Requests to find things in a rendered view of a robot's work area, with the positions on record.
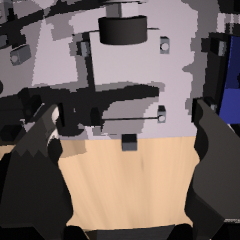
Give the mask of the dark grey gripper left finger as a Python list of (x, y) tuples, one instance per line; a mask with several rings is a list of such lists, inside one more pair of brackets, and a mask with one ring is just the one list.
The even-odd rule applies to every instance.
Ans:
[(0, 240), (63, 240), (74, 213), (58, 164), (64, 126), (56, 102), (0, 160)]

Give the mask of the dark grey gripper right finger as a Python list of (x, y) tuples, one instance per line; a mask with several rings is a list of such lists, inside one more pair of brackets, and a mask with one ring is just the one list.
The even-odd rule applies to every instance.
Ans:
[(240, 137), (198, 97), (191, 122), (198, 128), (194, 149), (200, 161), (184, 212), (193, 222), (193, 240), (240, 240)]

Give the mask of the blue rectangular block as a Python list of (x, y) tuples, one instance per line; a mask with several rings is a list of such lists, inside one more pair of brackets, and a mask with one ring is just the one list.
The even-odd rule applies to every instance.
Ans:
[(227, 124), (240, 124), (240, 35), (223, 33), (226, 56), (221, 56), (215, 102), (217, 113)]

